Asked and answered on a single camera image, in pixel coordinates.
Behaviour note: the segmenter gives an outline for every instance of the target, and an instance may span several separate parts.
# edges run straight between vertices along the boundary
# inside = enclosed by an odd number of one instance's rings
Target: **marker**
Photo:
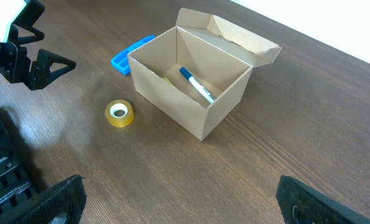
[[[179,71],[196,88],[196,90],[201,93],[206,100],[208,100],[208,102],[214,102],[215,97],[202,84],[195,80],[195,77],[193,77],[186,68],[181,68]]]

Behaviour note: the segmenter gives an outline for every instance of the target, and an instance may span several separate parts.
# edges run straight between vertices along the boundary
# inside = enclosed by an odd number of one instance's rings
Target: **blue plastic container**
[[[111,59],[111,65],[115,69],[119,70],[123,75],[128,75],[129,72],[131,71],[129,68],[129,62],[128,62],[128,57],[127,57],[128,54],[131,53],[133,50],[137,49],[138,47],[148,43],[154,38],[155,38],[154,35],[150,35],[136,42],[135,44],[132,44],[127,49],[118,53],[113,59]]]

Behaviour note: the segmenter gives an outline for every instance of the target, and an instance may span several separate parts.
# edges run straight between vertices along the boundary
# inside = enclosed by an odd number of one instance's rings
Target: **brown wood grain surface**
[[[12,119],[8,129],[46,186],[85,177],[82,223],[283,223],[281,175],[370,218],[369,64],[230,1],[42,3],[35,27],[45,39],[26,45],[29,57],[47,49],[77,67],[41,91],[0,75],[2,120]],[[181,7],[283,46],[272,65],[254,69],[240,104],[203,142],[110,64],[135,41],[173,27]],[[134,108],[128,127],[104,117],[117,99]]]

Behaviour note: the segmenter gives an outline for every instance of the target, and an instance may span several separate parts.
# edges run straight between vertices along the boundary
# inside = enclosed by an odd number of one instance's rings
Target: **white background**
[[[232,0],[370,63],[370,0]]]

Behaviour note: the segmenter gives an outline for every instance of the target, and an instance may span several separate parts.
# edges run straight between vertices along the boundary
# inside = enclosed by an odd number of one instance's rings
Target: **clear packing tape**
[[[104,111],[109,123],[114,127],[125,127],[134,120],[132,106],[125,100],[114,100]]]

